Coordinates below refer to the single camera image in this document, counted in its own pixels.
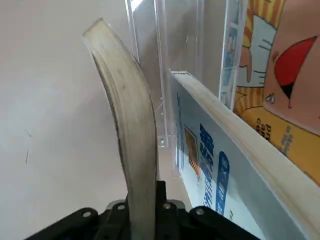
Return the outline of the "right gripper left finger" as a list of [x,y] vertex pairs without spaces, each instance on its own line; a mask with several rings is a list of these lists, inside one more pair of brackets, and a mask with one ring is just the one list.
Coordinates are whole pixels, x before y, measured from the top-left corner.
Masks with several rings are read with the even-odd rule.
[[104,212],[81,208],[44,229],[28,240],[130,240],[129,208],[126,199],[108,204]]

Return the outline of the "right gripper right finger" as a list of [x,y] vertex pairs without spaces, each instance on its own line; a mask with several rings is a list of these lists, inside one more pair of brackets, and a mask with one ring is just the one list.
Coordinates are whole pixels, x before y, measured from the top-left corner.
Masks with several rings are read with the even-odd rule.
[[166,182],[156,182],[156,240],[257,240],[258,238],[206,206],[190,211],[167,200]]

